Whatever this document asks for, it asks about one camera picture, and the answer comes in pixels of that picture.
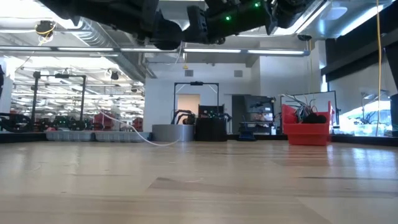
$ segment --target red bin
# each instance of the red bin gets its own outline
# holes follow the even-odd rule
[[[304,146],[326,146],[330,142],[333,125],[333,110],[329,101],[328,112],[317,112],[326,117],[325,124],[302,124],[297,122],[296,109],[282,105],[282,124],[289,144]]]

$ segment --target air vent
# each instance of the air vent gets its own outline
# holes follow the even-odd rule
[[[243,71],[242,70],[235,70],[234,71],[234,77],[235,78],[242,78],[243,77]]]
[[[186,70],[185,77],[193,77],[193,70]]]

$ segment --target wooden floor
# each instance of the wooden floor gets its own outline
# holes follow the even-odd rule
[[[398,148],[0,144],[0,223],[398,223]]]

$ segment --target gray cylinder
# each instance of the gray cylinder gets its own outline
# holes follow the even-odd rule
[[[189,142],[195,140],[195,125],[185,124],[154,124],[152,125],[152,137],[154,141]]]

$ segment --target gray tray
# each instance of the gray tray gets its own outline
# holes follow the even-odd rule
[[[49,141],[95,141],[92,131],[46,131],[45,135]]]
[[[147,140],[150,139],[150,133],[140,133],[142,137]],[[142,142],[142,140],[135,132],[124,131],[96,131],[95,137],[100,142]]]

